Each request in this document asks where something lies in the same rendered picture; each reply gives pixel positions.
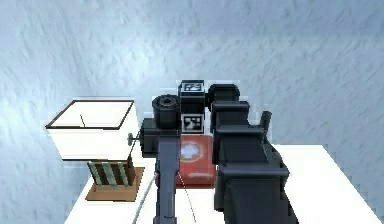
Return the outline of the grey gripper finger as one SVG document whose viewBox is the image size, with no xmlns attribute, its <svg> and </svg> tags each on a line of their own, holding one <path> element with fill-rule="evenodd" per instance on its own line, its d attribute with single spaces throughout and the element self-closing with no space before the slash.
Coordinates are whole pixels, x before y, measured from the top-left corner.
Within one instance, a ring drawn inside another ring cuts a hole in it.
<svg viewBox="0 0 384 224">
<path fill-rule="evenodd" d="M 143 197 L 142 197 L 142 199 L 141 199 L 141 201 L 140 201 L 140 203 L 139 203 L 139 205 L 138 205 L 138 207 L 136 209 L 135 216 L 133 218 L 132 224 L 136 224 L 137 223 L 137 220 L 138 220 L 138 218 L 140 216 L 141 210 L 142 210 L 142 208 L 144 206 L 144 203 L 146 201 L 146 198 L 147 198 L 147 196 L 148 196 L 148 194 L 149 194 L 149 192 L 151 190 L 151 187 L 152 187 L 153 183 L 155 182 L 156 177 L 157 177 L 157 174 L 154 174 L 152 179 L 151 179 L 151 181 L 150 181 L 150 183 L 148 184 L 148 186 L 147 186 L 147 188 L 146 188 L 146 190 L 144 192 L 144 195 L 143 195 Z"/>
</svg>

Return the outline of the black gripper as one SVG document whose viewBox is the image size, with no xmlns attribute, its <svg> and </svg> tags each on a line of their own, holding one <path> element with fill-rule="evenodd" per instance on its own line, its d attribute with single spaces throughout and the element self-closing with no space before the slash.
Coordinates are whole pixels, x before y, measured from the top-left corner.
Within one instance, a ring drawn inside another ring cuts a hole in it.
<svg viewBox="0 0 384 224">
<path fill-rule="evenodd" d="M 177 224 L 175 216 L 176 176 L 186 194 L 194 224 L 196 214 L 179 171 L 181 136 L 180 104 L 177 95 L 160 95 L 152 101 L 153 117 L 144 118 L 139 141 L 144 158 L 155 158 L 157 182 L 156 215 L 153 224 Z"/>
</svg>

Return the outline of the red first-aid kit white cross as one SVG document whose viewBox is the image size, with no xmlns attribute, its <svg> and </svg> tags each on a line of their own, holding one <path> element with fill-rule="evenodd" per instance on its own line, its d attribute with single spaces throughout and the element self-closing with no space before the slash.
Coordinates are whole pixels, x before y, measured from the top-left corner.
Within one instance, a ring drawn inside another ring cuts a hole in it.
<svg viewBox="0 0 384 224">
<path fill-rule="evenodd" d="M 212 163 L 212 137 L 209 135 L 182 135 L 180 169 L 176 186 L 187 189 L 212 189 L 216 166 Z"/>
</svg>

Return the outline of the white shade lamp brown base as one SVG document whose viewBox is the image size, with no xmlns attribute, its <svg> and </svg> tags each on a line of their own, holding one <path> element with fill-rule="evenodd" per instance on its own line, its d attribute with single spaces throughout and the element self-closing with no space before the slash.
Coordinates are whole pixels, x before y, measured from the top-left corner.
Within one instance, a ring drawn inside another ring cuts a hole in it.
<svg viewBox="0 0 384 224">
<path fill-rule="evenodd" d="M 74 100 L 47 125 L 64 161 L 84 161 L 88 201 L 134 202 L 144 168 L 134 163 L 139 125 L 130 99 Z"/>
</svg>

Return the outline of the white table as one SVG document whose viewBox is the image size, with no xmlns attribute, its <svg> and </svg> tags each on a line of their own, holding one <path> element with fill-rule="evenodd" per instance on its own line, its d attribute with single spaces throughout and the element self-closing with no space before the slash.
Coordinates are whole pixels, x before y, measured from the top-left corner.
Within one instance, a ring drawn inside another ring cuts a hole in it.
<svg viewBox="0 0 384 224">
<path fill-rule="evenodd" d="M 290 171 L 285 186 L 299 224 L 382 224 L 321 145 L 278 145 Z M 139 150 L 134 163 L 145 168 L 134 202 L 87 201 L 88 182 L 64 224 L 132 224 L 136 209 L 154 174 L 153 159 Z M 197 224 L 225 224 L 224 215 L 213 209 L 212 189 L 187 189 Z M 156 185 L 153 184 L 136 224 L 153 224 Z M 178 224 L 194 224 L 183 189 L 176 191 Z"/>
</svg>

